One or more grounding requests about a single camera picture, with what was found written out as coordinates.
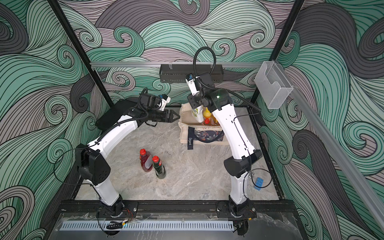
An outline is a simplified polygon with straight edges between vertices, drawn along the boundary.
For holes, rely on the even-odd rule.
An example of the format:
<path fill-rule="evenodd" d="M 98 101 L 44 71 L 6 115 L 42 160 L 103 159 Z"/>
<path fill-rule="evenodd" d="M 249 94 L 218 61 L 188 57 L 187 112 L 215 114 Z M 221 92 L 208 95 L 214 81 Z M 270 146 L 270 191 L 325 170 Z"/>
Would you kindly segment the white bottle green cap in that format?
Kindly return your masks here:
<path fill-rule="evenodd" d="M 203 111 L 204 111 L 203 106 L 198 106 L 197 108 L 192 109 L 192 116 L 198 123 L 204 122 Z"/>

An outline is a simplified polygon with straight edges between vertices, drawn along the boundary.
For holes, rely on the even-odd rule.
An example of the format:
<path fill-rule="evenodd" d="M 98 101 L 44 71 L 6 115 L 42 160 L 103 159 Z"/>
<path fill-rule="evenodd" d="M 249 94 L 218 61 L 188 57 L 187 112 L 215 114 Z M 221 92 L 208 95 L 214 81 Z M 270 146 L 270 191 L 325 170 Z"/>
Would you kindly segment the large orange dish soap bottle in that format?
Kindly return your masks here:
<path fill-rule="evenodd" d="M 213 126 L 219 126 L 220 125 L 218 120 L 213 115 L 211 115 L 211 124 Z"/>

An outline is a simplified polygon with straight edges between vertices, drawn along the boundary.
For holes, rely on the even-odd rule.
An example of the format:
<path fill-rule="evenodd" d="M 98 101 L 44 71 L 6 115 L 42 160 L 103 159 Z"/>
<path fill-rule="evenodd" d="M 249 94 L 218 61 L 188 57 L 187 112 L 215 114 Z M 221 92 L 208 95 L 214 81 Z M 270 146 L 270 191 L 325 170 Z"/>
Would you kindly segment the yellow cap orange bottle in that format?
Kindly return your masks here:
<path fill-rule="evenodd" d="M 203 111 L 203 116 L 204 116 L 205 119 L 210 120 L 211 116 L 212 116 L 212 113 L 208 110 L 208 108 L 205 108 L 205 110 Z"/>

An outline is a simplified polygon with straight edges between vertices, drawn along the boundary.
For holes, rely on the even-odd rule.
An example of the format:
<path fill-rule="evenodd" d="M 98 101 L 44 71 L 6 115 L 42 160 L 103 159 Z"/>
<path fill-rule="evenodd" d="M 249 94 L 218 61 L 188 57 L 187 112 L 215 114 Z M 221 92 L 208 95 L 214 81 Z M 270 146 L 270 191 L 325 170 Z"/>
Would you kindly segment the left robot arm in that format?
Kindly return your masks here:
<path fill-rule="evenodd" d="M 102 207 L 112 218 L 118 218 L 125 207 L 122 196 L 118 194 L 111 180 L 111 168 L 106 158 L 127 135 L 141 124 L 152 121 L 173 123 L 180 115 L 173 110 L 141 110 L 129 108 L 116 124 L 88 145 L 80 144 L 75 148 L 75 165 L 86 184 L 93 187 L 99 196 Z"/>

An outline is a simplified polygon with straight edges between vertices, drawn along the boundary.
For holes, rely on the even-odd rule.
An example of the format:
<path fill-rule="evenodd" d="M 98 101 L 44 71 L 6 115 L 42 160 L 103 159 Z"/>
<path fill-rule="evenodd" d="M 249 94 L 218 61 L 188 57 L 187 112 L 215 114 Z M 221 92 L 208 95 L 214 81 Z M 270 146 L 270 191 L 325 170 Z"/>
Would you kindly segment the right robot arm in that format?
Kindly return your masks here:
<path fill-rule="evenodd" d="M 258 114 L 261 109 L 231 90 L 214 87 L 211 72 L 198 73 L 197 57 L 203 50 L 212 54 L 214 63 L 217 61 L 214 51 L 209 47 L 201 47 L 196 51 L 193 59 L 194 72 L 186 76 L 191 91 L 188 101 L 192 109 L 200 106 L 207 108 L 219 122 L 229 142 L 232 156 L 224 161 L 224 166 L 231 176 L 229 210 L 235 218 L 240 218 L 250 208 L 250 200 L 246 194 L 247 176 L 252 170 L 252 164 L 262 157 L 262 152 L 248 140 L 238 120 L 232 97 L 242 100 Z"/>

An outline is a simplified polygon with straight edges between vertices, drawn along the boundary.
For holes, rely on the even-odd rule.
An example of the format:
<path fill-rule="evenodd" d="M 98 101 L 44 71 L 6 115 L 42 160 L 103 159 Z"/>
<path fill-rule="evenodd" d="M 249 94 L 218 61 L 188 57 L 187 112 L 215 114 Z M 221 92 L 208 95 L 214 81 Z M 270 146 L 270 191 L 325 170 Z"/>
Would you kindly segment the dark green bottle red cap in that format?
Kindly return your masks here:
<path fill-rule="evenodd" d="M 152 161 L 157 178 L 164 179 L 166 177 L 166 170 L 161 159 L 158 156 L 153 156 Z"/>

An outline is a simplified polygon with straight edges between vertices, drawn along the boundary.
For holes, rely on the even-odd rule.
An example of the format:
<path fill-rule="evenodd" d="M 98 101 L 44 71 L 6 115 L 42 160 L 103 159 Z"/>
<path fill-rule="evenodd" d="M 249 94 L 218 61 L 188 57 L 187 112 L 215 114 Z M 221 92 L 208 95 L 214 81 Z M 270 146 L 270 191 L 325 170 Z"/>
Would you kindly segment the red liquid bottle red cap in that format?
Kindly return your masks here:
<path fill-rule="evenodd" d="M 145 172 L 150 172 L 153 168 L 152 155 L 146 149 L 140 150 L 141 167 Z"/>

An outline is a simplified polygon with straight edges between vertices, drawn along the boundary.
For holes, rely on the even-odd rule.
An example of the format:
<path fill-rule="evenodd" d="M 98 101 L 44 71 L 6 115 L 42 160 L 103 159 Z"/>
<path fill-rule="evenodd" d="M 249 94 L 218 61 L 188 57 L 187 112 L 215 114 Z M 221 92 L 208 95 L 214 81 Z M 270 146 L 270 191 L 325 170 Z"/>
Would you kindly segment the beige canvas shopping bag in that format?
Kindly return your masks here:
<path fill-rule="evenodd" d="M 183 104 L 180 108 L 180 119 L 178 122 L 178 125 L 181 129 L 180 133 L 180 143 L 181 144 L 188 144 L 188 130 L 189 128 L 194 129 L 194 133 L 196 136 L 193 136 L 192 145 L 204 145 L 206 143 L 203 143 L 199 141 L 199 139 L 203 141 L 210 141 L 213 140 L 217 135 L 222 131 L 221 126 L 210 126 L 210 125 L 203 125 L 202 123 L 199 123 L 196 121 L 192 114 L 192 108 L 190 104 Z"/>

